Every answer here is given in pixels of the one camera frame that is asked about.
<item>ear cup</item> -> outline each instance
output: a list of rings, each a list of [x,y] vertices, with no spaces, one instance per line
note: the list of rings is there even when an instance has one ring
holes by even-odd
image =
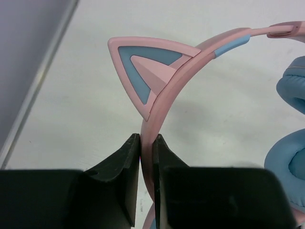
[[[289,105],[305,114],[305,56],[291,63],[276,89]],[[280,180],[291,205],[305,213],[305,129],[278,141],[264,166]]]
[[[277,83],[276,90],[289,105],[305,114],[305,56],[291,63]]]
[[[305,149],[305,129],[296,131],[279,140],[266,156],[264,167],[272,171],[281,182],[291,205],[305,213],[305,180],[301,172],[305,169],[305,161],[297,161],[303,157]]]

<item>clamp jaw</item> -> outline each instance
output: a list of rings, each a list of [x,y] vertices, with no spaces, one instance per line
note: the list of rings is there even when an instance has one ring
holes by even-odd
[[[1,170],[2,229],[135,226],[141,141],[87,171]],[[149,228],[295,229],[283,189],[267,170],[189,167],[162,135],[153,144],[155,221]]]

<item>white table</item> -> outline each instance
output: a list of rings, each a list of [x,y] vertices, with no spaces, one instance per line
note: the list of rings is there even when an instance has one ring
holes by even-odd
[[[141,117],[107,48],[114,36],[189,45],[224,31],[305,20],[303,0],[84,0],[48,73],[8,168],[87,169],[117,150]],[[275,85],[305,46],[253,37],[202,69],[173,104],[161,133],[192,166],[260,166],[273,144],[305,127]],[[151,205],[140,175],[136,229]]]

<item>cat ear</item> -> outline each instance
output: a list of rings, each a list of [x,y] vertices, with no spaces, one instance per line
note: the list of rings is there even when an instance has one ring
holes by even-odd
[[[154,101],[176,71],[201,50],[147,37],[115,37],[110,55],[129,98],[147,121]]]

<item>headband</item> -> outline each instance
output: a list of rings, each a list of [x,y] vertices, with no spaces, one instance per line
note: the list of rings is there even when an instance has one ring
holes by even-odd
[[[108,47],[116,72],[143,117],[141,164],[152,200],[152,145],[175,98],[208,62],[259,35],[305,43],[305,22],[284,22],[260,29],[237,28],[214,36],[196,47],[148,37],[109,39]]]

